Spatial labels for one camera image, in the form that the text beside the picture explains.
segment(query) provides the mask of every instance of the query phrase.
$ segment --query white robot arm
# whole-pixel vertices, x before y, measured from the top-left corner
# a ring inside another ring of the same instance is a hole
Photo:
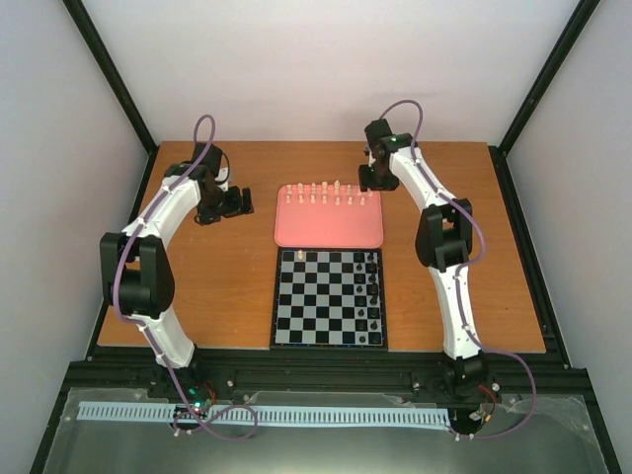
[[[360,166],[360,186],[364,190],[392,191],[400,181],[404,184],[422,215],[415,246],[436,287],[443,322],[443,350],[453,360],[477,356],[480,348],[466,331],[477,337],[467,288],[468,269],[456,275],[456,269],[467,261],[472,250],[471,225],[446,203],[445,198],[456,197],[441,185],[419,147],[414,147],[415,156],[412,155],[410,134],[393,134],[384,118],[373,121],[365,133],[369,165]],[[471,212],[466,199],[457,202]],[[463,325],[459,312],[458,284],[467,325]]]
[[[118,299],[129,322],[137,324],[152,348],[160,348],[156,361],[165,364],[166,356],[173,368],[189,365],[194,344],[183,331],[173,308],[175,283],[166,249],[189,212],[196,208],[200,225],[217,222],[221,217],[233,217],[253,212],[250,190],[230,187],[230,169],[219,169],[222,151],[211,145],[207,158],[177,186],[192,162],[172,165],[165,173],[161,189],[143,212],[121,233],[107,233],[101,240],[103,292],[113,303],[113,288],[120,253],[128,238],[135,236],[127,263],[134,260],[140,269],[125,267],[120,279]]]

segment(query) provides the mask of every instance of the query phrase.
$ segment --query wooden table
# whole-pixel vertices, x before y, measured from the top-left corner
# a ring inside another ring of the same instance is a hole
[[[267,349],[273,313],[277,244],[277,191],[287,183],[357,183],[366,161],[359,142],[224,142],[235,182],[250,187],[255,213],[198,226],[192,213],[168,255],[176,280],[175,309],[200,347]],[[470,270],[477,329],[491,347],[544,352],[492,161],[484,143],[429,142],[424,155],[443,184],[469,198],[487,241],[485,259]],[[191,159],[189,142],[164,142],[143,208],[172,163]],[[440,351],[443,338],[435,286],[418,262],[414,240],[419,212],[403,186],[382,194],[383,264],[390,351]],[[474,237],[472,257],[478,252]],[[101,346],[145,346],[142,335],[120,323],[110,308]]]

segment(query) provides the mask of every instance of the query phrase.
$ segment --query white wall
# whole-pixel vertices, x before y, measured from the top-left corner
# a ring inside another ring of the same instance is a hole
[[[632,3],[601,2],[510,165],[572,362],[632,472]]]
[[[0,7],[0,470],[28,472],[146,155],[61,1]]]
[[[157,139],[362,140],[413,97],[424,139],[498,144],[577,0],[85,3]]]

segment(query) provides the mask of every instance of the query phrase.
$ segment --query pink tray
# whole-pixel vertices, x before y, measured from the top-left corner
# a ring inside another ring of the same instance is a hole
[[[311,185],[302,186],[302,193],[299,186],[278,190],[275,241],[280,247],[373,249],[382,245],[379,193],[361,193],[352,186],[349,194],[348,186],[340,185],[336,195],[334,185],[328,185],[323,202],[322,185],[316,185],[313,195]]]

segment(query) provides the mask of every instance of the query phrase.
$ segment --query black and white checkered board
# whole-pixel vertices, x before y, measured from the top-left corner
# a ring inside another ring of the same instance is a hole
[[[386,349],[379,249],[278,249],[271,346]]]

